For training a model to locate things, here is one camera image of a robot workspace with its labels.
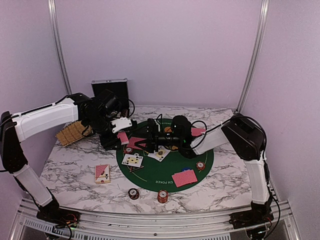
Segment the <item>red card seat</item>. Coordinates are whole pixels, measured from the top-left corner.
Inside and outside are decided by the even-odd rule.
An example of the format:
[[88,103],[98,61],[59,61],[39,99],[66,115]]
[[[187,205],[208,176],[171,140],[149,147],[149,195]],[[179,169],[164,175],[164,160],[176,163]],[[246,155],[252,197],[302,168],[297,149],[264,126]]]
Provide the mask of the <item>red card seat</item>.
[[198,181],[196,175],[194,177],[182,177],[179,173],[172,175],[172,179],[177,188],[182,187],[184,185],[193,184]]
[[202,134],[204,134],[206,132],[205,128],[196,128],[196,127],[192,127],[191,128],[191,135],[193,137],[198,137],[201,136]]
[[129,143],[127,144],[127,148],[132,148],[132,149],[137,149],[137,150],[142,150],[140,147],[136,146],[135,143],[139,141],[144,141],[145,138],[140,138],[140,137],[131,137],[129,139]]
[[195,172],[193,169],[188,169],[188,170],[180,172],[180,175],[184,178],[191,178],[191,177],[195,176]]

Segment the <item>red chips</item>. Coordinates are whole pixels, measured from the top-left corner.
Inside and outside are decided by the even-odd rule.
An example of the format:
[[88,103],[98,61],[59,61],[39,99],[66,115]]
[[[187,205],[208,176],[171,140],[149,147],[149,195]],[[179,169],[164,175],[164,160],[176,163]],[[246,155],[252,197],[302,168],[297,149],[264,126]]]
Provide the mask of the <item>red chips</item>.
[[132,147],[125,147],[123,152],[125,154],[131,154],[133,152],[133,148]]

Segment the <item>red playing card deck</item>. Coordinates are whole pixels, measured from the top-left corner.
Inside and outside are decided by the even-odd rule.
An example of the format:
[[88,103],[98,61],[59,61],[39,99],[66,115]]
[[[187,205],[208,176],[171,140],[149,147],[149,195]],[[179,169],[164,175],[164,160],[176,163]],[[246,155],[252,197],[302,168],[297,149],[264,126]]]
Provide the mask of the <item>red playing card deck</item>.
[[129,138],[127,136],[127,133],[125,131],[120,131],[117,133],[117,138],[120,139],[121,145],[127,145],[129,144]]

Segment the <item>five of spades card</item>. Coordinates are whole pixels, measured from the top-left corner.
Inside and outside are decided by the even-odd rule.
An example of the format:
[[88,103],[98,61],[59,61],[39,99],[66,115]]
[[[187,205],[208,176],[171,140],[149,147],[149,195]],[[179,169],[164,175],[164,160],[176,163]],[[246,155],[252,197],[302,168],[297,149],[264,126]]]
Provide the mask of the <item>five of spades card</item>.
[[144,157],[140,155],[125,154],[121,164],[139,168],[142,165],[143,159]]

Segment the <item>ace of spades card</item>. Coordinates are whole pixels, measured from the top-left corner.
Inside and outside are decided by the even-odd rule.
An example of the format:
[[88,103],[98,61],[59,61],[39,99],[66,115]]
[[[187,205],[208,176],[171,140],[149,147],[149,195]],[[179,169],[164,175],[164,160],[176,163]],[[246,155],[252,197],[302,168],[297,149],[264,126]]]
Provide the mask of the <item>ace of spades card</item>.
[[162,162],[170,152],[170,149],[167,149],[163,146],[159,146],[158,151],[154,154],[153,158],[159,162]]

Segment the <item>dark brown poker chip stack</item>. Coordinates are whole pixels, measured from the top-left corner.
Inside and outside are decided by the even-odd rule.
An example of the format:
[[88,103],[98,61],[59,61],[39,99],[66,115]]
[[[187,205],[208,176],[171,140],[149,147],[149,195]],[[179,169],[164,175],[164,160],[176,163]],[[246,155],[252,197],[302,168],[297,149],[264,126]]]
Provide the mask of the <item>dark brown poker chip stack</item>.
[[130,199],[137,200],[140,196],[140,193],[136,188],[130,188],[128,191],[128,195]]

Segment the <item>red poker chip stack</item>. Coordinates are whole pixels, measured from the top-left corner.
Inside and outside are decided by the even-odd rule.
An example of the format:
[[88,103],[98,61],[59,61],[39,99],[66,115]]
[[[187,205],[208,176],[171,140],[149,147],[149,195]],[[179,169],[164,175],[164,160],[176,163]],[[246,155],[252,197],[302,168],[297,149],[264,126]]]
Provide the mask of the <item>red poker chip stack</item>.
[[157,200],[161,204],[166,203],[168,201],[168,192],[166,190],[160,190],[157,194]]

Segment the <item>red card bottom seat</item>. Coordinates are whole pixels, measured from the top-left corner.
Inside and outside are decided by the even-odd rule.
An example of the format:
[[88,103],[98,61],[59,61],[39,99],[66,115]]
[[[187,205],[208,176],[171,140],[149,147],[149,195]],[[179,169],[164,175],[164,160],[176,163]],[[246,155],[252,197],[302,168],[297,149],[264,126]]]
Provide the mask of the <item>red card bottom seat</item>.
[[180,172],[180,175],[184,178],[191,178],[191,177],[195,176],[195,172],[193,169],[188,169],[188,170]]
[[172,179],[177,188],[182,187],[184,185],[193,184],[198,181],[196,175],[194,177],[182,177],[179,173],[172,175]]

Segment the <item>red card top seat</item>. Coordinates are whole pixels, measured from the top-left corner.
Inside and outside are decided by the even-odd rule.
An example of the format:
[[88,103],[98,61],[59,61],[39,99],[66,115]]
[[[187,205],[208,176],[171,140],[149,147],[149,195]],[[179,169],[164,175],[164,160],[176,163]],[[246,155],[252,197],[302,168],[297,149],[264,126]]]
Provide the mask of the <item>red card top seat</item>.
[[198,137],[201,136],[202,134],[204,134],[206,132],[205,128],[196,128],[196,127],[192,127],[191,128],[191,135],[193,137]]

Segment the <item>black triangular all-in button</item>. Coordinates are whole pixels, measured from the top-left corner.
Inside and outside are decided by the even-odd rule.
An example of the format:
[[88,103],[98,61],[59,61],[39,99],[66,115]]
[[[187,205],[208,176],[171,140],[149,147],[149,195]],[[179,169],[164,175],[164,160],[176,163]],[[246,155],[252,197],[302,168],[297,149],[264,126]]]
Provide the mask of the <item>black triangular all-in button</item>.
[[138,170],[141,170],[141,169],[143,169],[143,168],[144,168],[143,165],[140,166],[140,167],[131,166],[129,172],[130,172],[130,173],[133,173],[133,172],[138,171]]

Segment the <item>orange round blind button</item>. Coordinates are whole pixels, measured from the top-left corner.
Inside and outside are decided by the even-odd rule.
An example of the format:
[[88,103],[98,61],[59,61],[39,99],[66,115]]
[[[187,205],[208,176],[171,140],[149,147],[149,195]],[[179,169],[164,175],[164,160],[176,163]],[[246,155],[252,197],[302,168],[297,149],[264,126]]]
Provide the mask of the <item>orange round blind button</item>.
[[171,132],[172,132],[172,129],[171,129],[170,126],[167,126],[167,127],[164,129],[164,131],[165,131],[166,133],[171,133]]

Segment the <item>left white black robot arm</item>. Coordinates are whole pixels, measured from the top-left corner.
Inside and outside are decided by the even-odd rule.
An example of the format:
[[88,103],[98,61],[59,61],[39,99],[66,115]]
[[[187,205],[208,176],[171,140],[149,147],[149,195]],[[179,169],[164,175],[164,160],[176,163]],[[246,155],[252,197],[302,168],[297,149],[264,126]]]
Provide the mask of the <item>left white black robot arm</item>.
[[132,126],[127,117],[116,118],[111,113],[121,106],[119,99],[109,90],[90,98],[83,93],[67,95],[57,102],[25,112],[10,114],[0,119],[0,156],[4,169],[13,175],[20,187],[38,204],[39,213],[46,220],[58,223],[68,212],[60,205],[28,164],[21,142],[56,126],[81,121],[99,134],[105,149],[119,142],[117,133]]

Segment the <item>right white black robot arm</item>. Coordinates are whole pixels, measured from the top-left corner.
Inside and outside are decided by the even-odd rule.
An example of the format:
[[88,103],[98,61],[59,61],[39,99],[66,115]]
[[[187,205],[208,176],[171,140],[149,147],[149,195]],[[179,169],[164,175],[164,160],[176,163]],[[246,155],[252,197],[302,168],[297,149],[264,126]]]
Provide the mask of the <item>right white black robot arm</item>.
[[170,128],[169,133],[159,131],[156,120],[149,118],[147,137],[135,142],[135,146],[148,153],[154,153],[159,146],[175,146],[182,156],[193,159],[229,143],[248,171],[252,200],[247,219],[258,224],[271,212],[273,197],[266,162],[267,135],[255,119],[235,113],[212,129],[206,129],[200,136],[193,136],[193,124],[185,116],[177,115],[173,117]]

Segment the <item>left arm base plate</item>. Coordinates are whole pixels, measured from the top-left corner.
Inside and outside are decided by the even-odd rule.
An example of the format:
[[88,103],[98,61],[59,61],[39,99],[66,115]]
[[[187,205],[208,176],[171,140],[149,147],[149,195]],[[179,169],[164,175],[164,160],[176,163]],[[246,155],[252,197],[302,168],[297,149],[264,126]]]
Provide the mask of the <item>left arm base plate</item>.
[[36,217],[40,220],[54,223],[59,227],[77,227],[80,213],[74,210],[59,208],[57,212],[52,213],[38,211]]

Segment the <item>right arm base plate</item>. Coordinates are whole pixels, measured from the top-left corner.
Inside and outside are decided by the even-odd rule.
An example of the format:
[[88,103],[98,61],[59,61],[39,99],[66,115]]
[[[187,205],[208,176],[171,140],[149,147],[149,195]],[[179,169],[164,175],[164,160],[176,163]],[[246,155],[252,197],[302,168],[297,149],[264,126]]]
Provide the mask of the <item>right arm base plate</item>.
[[230,214],[229,216],[229,223],[232,224],[234,229],[252,227],[259,224],[268,223],[274,220],[274,216],[270,212],[262,214],[261,212],[253,210],[235,212]]

